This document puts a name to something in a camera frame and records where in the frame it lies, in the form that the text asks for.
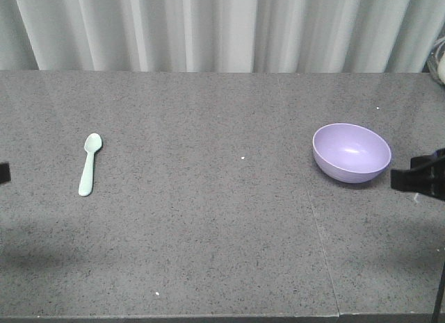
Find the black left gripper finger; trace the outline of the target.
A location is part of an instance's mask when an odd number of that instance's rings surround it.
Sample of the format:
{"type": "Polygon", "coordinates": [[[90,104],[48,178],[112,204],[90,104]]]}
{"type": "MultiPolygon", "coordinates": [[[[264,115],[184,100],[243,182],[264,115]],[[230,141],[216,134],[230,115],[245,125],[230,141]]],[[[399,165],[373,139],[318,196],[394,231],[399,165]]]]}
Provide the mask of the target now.
{"type": "Polygon", "coordinates": [[[11,181],[10,165],[9,163],[0,164],[0,184],[4,184],[11,181]]]}

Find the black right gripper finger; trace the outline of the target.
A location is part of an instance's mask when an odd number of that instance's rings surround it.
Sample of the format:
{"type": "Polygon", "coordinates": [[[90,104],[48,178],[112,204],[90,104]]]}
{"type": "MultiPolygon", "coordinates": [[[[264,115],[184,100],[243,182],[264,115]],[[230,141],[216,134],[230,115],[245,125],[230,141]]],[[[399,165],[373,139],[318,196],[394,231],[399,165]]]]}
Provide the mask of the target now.
{"type": "Polygon", "coordinates": [[[444,200],[444,157],[419,156],[411,159],[410,169],[392,169],[391,188],[416,192],[444,200]]]}

